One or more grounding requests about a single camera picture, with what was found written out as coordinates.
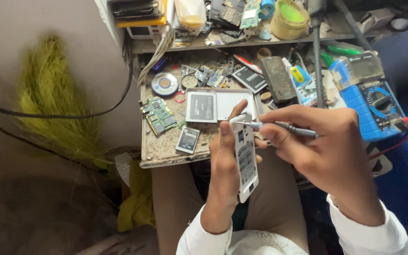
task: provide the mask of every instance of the precision screwdriver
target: precision screwdriver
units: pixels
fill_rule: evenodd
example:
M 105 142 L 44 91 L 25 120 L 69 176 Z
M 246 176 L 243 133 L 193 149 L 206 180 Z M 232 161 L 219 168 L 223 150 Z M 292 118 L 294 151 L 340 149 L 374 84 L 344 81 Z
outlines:
M 267 123 L 263 123 L 263 122 L 239 122 L 239 121 L 234 121 L 235 124 L 241 124 L 244 126 L 250 126 L 252 128 L 257 128 L 258 130 L 261 129 L 261 127 L 264 124 Z M 320 136 L 316 133 L 316 131 L 313 130 L 309 130 L 309 129 L 304 129 L 304 128 L 297 128 L 294 127 L 293 125 L 289 125 L 288 123 L 284 123 L 284 122 L 273 122 L 272 124 L 275 124 L 277 126 L 280 126 L 282 128 L 284 128 L 285 130 L 291 132 L 292 134 L 296 134 L 299 136 L 311 136 L 314 138 L 319 138 Z

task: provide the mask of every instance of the digital multimeter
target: digital multimeter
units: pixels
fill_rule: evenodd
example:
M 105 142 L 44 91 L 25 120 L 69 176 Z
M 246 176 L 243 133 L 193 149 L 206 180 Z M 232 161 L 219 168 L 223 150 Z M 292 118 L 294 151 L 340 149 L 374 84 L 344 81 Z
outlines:
M 363 140 L 380 141 L 408 129 L 377 52 L 341 57 L 331 65 L 330 71 L 347 107 L 359 115 Z

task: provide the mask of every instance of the beige trousers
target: beige trousers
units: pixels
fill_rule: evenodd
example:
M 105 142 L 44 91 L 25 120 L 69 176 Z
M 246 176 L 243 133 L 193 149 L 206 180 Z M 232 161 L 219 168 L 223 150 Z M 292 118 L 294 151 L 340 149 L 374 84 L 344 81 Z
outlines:
M 308 252 L 305 219 L 291 165 L 278 158 L 272 147 L 256 153 L 264 160 L 258 163 L 259 184 L 250 196 L 244 229 L 282 235 Z M 152 169 L 152 182 L 160 255 L 173 255 L 204 201 L 186 164 Z

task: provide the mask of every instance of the white smartphone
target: white smartphone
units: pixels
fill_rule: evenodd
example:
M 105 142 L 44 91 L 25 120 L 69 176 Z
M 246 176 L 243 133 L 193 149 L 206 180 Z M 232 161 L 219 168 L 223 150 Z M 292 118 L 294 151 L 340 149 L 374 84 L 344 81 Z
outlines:
M 253 129 L 234 122 L 251 121 L 252 117 L 249 113 L 242 113 L 229 119 L 234 130 L 235 160 L 240 173 L 240 187 L 237 196 L 240 203 L 244 203 L 258 186 L 258 166 L 256 165 Z

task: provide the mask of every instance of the red ring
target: red ring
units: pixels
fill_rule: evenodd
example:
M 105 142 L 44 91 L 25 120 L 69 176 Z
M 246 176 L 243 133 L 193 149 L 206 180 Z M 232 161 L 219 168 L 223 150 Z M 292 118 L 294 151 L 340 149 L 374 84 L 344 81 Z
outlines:
M 181 101 L 177 100 L 176 98 L 177 95 L 184 95 L 184 100 Z M 176 100 L 176 102 L 185 102 L 185 94 L 181 91 L 177 92 L 176 95 L 174 95 L 174 100 Z

